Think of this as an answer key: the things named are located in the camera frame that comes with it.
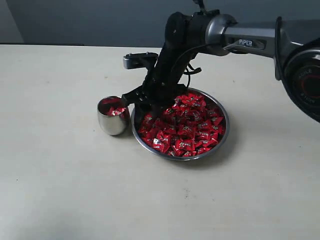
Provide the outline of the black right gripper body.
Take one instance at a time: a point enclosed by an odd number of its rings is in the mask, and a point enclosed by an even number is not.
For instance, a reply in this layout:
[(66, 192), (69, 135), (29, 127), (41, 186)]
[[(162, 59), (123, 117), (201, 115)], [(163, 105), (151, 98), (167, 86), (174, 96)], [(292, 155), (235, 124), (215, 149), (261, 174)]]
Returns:
[(122, 102), (130, 104), (172, 105), (177, 95), (187, 87), (179, 84), (182, 75), (197, 53), (193, 50), (163, 47), (153, 68), (147, 70), (142, 84), (122, 95)]

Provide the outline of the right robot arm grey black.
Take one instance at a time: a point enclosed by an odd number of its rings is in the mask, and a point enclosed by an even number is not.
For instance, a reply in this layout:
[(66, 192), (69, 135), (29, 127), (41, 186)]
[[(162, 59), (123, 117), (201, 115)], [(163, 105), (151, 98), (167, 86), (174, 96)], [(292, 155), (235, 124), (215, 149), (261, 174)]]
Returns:
[(320, 119), (320, 22), (289, 20), (239, 23), (219, 10), (191, 16), (173, 13), (167, 20), (160, 53), (127, 54), (126, 69), (146, 68), (141, 86), (122, 95), (124, 105), (142, 112), (168, 107), (187, 91), (180, 83), (197, 54), (252, 54), (274, 61), (275, 78), (292, 102), (315, 121)]

